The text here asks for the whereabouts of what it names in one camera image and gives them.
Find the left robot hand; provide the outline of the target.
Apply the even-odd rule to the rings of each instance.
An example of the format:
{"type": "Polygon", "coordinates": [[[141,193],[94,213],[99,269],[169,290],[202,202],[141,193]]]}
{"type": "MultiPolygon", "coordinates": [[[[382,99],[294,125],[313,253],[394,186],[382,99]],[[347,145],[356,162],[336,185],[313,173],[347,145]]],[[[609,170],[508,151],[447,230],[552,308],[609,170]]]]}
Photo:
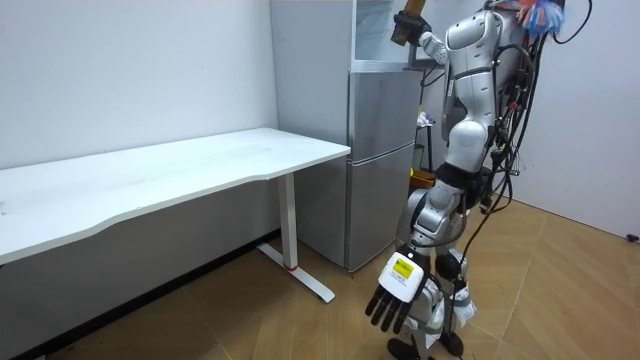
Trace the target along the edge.
{"type": "Polygon", "coordinates": [[[382,332],[399,334],[431,273],[431,259],[410,245],[398,248],[378,277],[365,315],[382,332]]]}

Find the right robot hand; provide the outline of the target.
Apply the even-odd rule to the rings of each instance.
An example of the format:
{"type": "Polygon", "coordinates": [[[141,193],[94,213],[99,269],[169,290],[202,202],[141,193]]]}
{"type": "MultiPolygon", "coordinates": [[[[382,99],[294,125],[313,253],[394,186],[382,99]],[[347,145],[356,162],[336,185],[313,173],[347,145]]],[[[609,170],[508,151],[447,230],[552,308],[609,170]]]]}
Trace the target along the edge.
{"type": "Polygon", "coordinates": [[[425,32],[431,32],[431,25],[421,16],[412,16],[400,11],[393,17],[395,27],[391,40],[400,46],[409,43],[420,47],[419,39],[425,32]]]}

